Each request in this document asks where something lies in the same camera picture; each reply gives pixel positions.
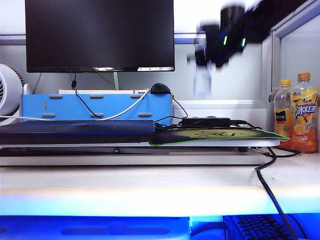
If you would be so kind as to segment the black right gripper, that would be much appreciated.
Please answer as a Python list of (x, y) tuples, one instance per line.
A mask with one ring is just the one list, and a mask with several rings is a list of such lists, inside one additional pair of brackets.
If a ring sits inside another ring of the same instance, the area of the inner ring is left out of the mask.
[(246, 46), (246, 36), (243, 29), (229, 25), (220, 29), (218, 24), (201, 24), (197, 28), (198, 34), (205, 34), (205, 41), (200, 41), (193, 55), (187, 55), (187, 63), (195, 62), (199, 67), (214, 64), (221, 68), (229, 62), (236, 53), (241, 53)]

